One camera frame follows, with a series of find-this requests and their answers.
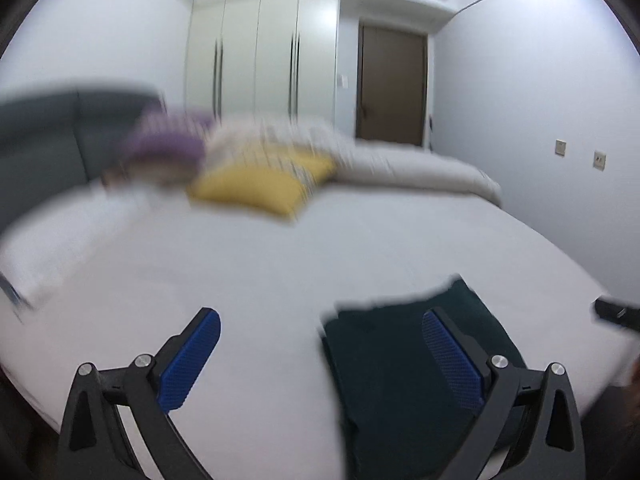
wardrobe handle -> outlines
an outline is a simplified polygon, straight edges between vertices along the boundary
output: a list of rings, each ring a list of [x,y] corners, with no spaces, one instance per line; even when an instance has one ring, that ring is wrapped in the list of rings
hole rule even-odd
[[[218,103],[216,101],[216,93],[218,89],[218,40],[216,40],[216,53],[213,55],[213,116],[217,117]]]
[[[218,74],[218,117],[222,118],[222,63],[225,55],[225,44],[220,40],[220,73]]]
[[[291,35],[291,49],[289,51],[289,105],[287,109],[289,110],[289,119],[291,118],[291,102],[293,99],[293,95],[291,94],[293,88],[293,34]]]
[[[300,35],[298,35],[298,46],[296,47],[296,117],[298,116],[298,82],[300,81]]]

blue gripper pad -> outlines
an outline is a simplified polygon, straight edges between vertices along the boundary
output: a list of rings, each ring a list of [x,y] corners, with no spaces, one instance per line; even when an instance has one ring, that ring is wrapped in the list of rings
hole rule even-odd
[[[160,375],[158,404],[166,414],[180,408],[220,339],[220,316],[211,310]]]
[[[431,310],[422,316],[422,338],[460,408],[474,413],[484,406],[482,377],[469,357]]]

white wardrobe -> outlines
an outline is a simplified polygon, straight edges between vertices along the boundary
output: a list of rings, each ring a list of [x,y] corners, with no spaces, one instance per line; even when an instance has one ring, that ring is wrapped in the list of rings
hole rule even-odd
[[[196,4],[186,59],[187,106],[319,116],[334,122],[338,0]]]

brown door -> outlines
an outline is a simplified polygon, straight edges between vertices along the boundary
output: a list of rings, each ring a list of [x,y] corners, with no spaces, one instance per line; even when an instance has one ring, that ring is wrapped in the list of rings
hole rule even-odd
[[[422,145],[426,40],[389,28],[360,27],[357,137]]]

mattress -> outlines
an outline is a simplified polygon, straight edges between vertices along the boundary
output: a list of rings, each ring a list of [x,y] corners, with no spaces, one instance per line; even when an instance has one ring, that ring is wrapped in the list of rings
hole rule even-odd
[[[203,466],[225,480],[342,480],[322,320],[339,303],[430,296],[455,275],[530,368],[565,365],[581,413],[628,362],[632,339],[593,319],[603,288],[500,208],[477,196],[339,184],[319,190],[295,223],[168,198],[36,312],[18,319],[1,305],[0,362],[59,429],[79,364],[126,366],[211,306],[222,337],[171,414]],[[143,469],[160,478],[122,411]]]

